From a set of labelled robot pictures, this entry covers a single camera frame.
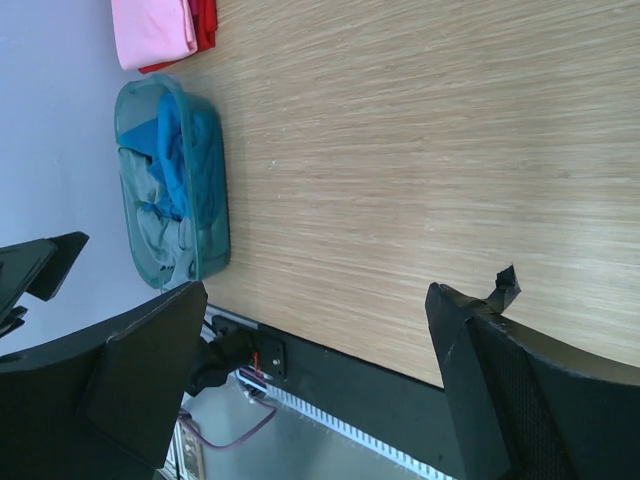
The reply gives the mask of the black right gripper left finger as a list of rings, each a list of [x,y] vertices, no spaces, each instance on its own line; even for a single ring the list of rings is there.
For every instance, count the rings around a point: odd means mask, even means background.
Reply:
[[[1,358],[4,479],[151,479],[169,449],[207,294],[185,283]]]

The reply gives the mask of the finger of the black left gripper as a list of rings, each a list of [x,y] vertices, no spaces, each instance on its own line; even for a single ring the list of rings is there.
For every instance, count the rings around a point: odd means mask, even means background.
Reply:
[[[24,293],[49,301],[59,291],[89,236],[77,231],[1,248],[1,327],[19,328]]]

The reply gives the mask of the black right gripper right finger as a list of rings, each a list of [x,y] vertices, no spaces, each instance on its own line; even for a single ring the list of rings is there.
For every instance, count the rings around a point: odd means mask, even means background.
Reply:
[[[466,478],[638,478],[638,368],[444,284],[425,311]]]

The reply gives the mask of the blue t shirt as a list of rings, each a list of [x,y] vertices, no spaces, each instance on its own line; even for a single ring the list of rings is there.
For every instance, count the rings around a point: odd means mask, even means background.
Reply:
[[[212,225],[224,196],[224,152],[217,112],[189,109],[166,92],[154,118],[122,133],[120,145],[148,157],[150,173],[167,189],[181,217]]]

